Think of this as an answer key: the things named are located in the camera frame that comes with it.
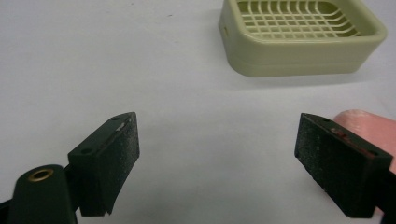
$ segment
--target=white surface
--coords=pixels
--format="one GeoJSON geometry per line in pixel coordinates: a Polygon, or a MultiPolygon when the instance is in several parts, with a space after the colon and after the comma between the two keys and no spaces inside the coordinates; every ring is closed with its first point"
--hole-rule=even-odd
{"type": "Polygon", "coordinates": [[[345,217],[294,158],[300,113],[396,119],[388,39],[355,74],[251,78],[226,61],[221,0],[0,3],[0,201],[108,118],[137,113],[141,158],[110,217],[79,223],[378,223],[345,217]]]}

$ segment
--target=black plastic part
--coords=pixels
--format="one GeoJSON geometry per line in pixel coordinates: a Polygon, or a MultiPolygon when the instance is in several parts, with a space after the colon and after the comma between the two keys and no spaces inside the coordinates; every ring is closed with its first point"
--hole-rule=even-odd
{"type": "Polygon", "coordinates": [[[388,172],[379,188],[376,204],[385,213],[382,223],[396,224],[396,174],[388,172]]]}
{"type": "Polygon", "coordinates": [[[348,217],[371,217],[392,157],[335,122],[302,114],[295,157],[348,217]]]}
{"type": "Polygon", "coordinates": [[[79,193],[84,217],[111,214],[114,202],[139,158],[136,114],[109,119],[68,154],[70,171],[82,181],[79,193]]]}
{"type": "Polygon", "coordinates": [[[62,166],[37,167],[18,179],[7,223],[77,223],[62,166]]]}
{"type": "Polygon", "coordinates": [[[6,224],[11,200],[0,203],[0,224],[6,224]]]}

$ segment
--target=black jaw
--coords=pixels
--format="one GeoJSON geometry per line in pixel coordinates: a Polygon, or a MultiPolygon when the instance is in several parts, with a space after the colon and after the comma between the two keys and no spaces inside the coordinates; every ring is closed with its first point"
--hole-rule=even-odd
{"type": "Polygon", "coordinates": [[[75,224],[112,212],[139,158],[135,113],[109,119],[68,154],[69,165],[46,165],[22,175],[12,200],[0,203],[0,224],[75,224]]]}
{"type": "Polygon", "coordinates": [[[396,186],[387,152],[329,119],[302,114],[294,154],[346,216],[371,217],[377,205],[394,214],[394,193],[380,194],[396,186]]]}

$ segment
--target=lattice infill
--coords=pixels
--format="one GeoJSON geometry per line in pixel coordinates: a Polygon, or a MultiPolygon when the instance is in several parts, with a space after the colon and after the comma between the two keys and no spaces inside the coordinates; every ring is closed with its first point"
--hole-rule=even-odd
{"type": "Polygon", "coordinates": [[[361,33],[340,8],[322,1],[238,3],[248,31],[262,38],[351,37],[361,33]]]}

